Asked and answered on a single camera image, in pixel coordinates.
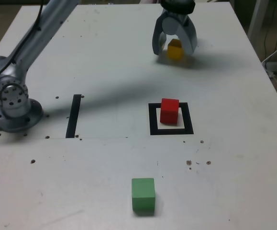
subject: yellow cube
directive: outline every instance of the yellow cube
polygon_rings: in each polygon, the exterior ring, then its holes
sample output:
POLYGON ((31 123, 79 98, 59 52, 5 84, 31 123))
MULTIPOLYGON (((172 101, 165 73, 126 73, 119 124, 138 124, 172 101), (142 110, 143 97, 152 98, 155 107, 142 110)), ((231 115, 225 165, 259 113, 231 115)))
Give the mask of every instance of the yellow cube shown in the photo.
POLYGON ((184 50, 182 49, 181 41, 178 39, 172 39, 168 44, 167 56, 172 59, 179 61, 184 56, 184 50))

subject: black tape strip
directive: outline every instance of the black tape strip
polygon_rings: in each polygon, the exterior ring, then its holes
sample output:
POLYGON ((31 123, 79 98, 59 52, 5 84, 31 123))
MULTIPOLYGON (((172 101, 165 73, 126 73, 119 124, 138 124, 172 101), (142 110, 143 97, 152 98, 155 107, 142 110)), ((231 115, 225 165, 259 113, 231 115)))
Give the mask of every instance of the black tape strip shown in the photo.
POLYGON ((78 115, 80 110, 81 94, 73 95, 70 116, 66 131, 66 138, 75 138, 78 115))

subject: cube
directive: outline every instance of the cube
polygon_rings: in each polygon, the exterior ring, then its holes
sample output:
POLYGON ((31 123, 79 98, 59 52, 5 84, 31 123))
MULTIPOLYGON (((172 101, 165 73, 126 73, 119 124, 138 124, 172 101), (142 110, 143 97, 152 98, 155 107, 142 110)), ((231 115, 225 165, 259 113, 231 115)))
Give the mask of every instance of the cube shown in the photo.
POLYGON ((132 208, 135 213, 154 213, 154 178, 132 179, 132 208))
POLYGON ((178 39, 172 39, 168 44, 167 56, 172 59, 179 61, 184 56, 184 50, 182 49, 181 41, 178 39))
POLYGON ((161 103, 160 122, 163 124, 176 124, 178 117, 179 101, 163 98, 161 103))

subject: table surface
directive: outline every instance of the table surface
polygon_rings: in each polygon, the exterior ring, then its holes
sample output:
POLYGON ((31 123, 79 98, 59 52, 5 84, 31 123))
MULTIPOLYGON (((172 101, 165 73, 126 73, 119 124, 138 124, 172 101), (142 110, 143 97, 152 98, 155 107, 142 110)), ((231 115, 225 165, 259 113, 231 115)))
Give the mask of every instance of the table surface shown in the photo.
MULTIPOLYGON (((37 12, 21 8, 0 55, 37 12)), ((0 230, 277 229, 277 93, 236 15, 197 4, 198 47, 174 63, 152 52, 161 12, 78 6, 35 61, 26 84, 50 116, 26 137, 0 132, 0 230), (74 94, 79 138, 66 139, 74 94), (194 135, 150 135, 162 98, 188 103, 194 135), (132 212, 131 179, 145 177, 153 217, 132 212)))

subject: green cube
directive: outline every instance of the green cube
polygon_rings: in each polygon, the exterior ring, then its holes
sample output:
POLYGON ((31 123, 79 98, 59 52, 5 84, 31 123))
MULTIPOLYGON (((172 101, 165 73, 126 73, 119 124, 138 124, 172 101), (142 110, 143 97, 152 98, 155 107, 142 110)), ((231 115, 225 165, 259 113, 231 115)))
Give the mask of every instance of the green cube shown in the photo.
POLYGON ((155 210, 154 178, 132 179, 132 208, 136 213, 155 210))

